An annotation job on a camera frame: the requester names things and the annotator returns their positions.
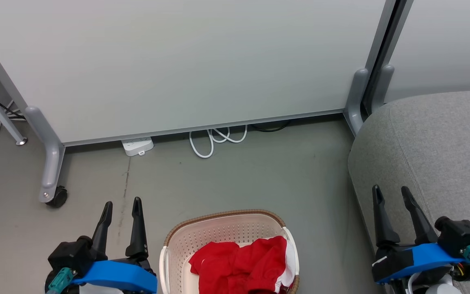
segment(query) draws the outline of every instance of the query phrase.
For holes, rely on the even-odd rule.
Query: laundry basket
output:
[[[192,255],[209,242],[235,242],[239,246],[258,238],[283,236],[295,249],[295,280],[287,293],[299,286],[299,259],[295,241],[280,217],[266,210],[235,210],[190,219],[175,226],[164,241],[159,257],[159,277],[164,294],[198,294],[198,276],[190,272]]]

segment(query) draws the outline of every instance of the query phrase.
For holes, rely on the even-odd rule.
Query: white power strip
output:
[[[123,148],[127,156],[143,156],[146,151],[153,148],[153,141],[151,141],[151,137],[149,136],[144,138],[121,140],[121,142],[123,143]]]

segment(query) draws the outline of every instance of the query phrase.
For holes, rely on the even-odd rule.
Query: gray sofa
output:
[[[470,220],[470,91],[405,98],[382,106],[358,132],[348,165],[373,244],[375,184],[403,243],[413,243],[415,233],[402,186],[410,188],[431,223],[440,216]],[[457,287],[470,294],[470,282]]]

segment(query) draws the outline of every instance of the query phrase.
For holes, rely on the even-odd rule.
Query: red and white garment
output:
[[[190,259],[200,294],[279,293],[295,278],[295,249],[282,236],[239,247],[210,242]]]

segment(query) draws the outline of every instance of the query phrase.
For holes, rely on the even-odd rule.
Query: gray floor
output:
[[[129,244],[134,197],[144,205],[150,262],[158,272],[166,234],[179,222],[214,212],[262,208],[276,212],[295,237],[299,293],[378,293],[347,156],[353,140],[340,116],[294,123],[275,133],[249,132],[238,145],[215,146],[198,158],[188,135],[155,138],[145,156],[129,158],[118,142],[69,149],[60,184],[69,199],[60,209],[37,201],[44,151],[25,122],[29,142],[0,134],[0,293],[42,293],[47,257],[61,241],[92,235],[106,201],[114,203],[107,254]],[[196,145],[207,153],[207,138]]]

